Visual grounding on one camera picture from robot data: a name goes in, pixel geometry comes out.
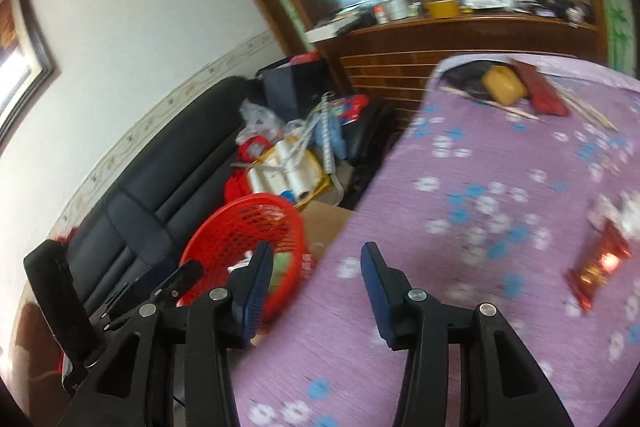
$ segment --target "wallpaper border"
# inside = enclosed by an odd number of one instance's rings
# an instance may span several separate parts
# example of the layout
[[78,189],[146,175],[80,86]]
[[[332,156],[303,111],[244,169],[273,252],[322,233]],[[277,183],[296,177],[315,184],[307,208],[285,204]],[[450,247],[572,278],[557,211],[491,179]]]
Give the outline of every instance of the wallpaper border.
[[130,161],[162,127],[201,93],[230,76],[229,73],[232,69],[272,44],[275,44],[275,41],[268,30],[248,39],[226,55],[202,68],[151,108],[89,172],[65,205],[60,217],[49,232],[49,237],[66,235],[71,228],[77,226]]

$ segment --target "black leather sofa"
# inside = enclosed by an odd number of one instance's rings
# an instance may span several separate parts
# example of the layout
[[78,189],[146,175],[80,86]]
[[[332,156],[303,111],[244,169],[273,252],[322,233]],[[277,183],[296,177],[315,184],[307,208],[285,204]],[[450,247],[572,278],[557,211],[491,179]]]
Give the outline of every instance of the black leather sofa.
[[[235,76],[209,88],[146,145],[82,221],[67,258],[89,315],[162,258],[177,263],[193,233],[222,206],[246,98],[266,105],[258,80]],[[357,179],[345,201],[353,206],[398,125],[387,102],[372,100],[344,129]]]

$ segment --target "framed picture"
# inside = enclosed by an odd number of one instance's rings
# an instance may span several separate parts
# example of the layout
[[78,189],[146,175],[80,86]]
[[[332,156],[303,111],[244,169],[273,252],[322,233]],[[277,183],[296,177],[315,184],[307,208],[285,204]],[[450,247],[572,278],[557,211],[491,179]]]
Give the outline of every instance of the framed picture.
[[29,0],[0,0],[0,144],[52,71]]

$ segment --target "purple floral tablecloth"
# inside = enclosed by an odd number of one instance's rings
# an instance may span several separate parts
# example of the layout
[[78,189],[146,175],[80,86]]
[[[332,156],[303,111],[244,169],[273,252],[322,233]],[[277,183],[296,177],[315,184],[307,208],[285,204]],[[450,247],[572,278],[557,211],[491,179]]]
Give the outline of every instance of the purple floral tablecloth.
[[[577,115],[529,121],[436,89],[450,67],[509,56],[590,100],[621,132]],[[636,84],[570,58],[444,60],[420,113],[316,274],[234,371],[243,427],[392,424],[406,354],[391,352],[375,327],[359,269],[366,241],[445,303],[496,304],[575,425],[598,425],[640,360],[640,260],[620,267],[587,316],[562,273],[597,237],[585,218],[594,198],[616,203],[621,190],[640,188]],[[450,387],[453,427],[459,393]]]

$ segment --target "white wall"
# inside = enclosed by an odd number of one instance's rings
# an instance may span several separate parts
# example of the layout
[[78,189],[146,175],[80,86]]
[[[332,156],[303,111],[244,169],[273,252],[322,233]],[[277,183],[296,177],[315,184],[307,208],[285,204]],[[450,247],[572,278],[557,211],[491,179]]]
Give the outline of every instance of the white wall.
[[174,87],[267,29],[252,0],[31,2],[60,74],[0,155],[5,351],[26,281],[22,259],[98,160]]

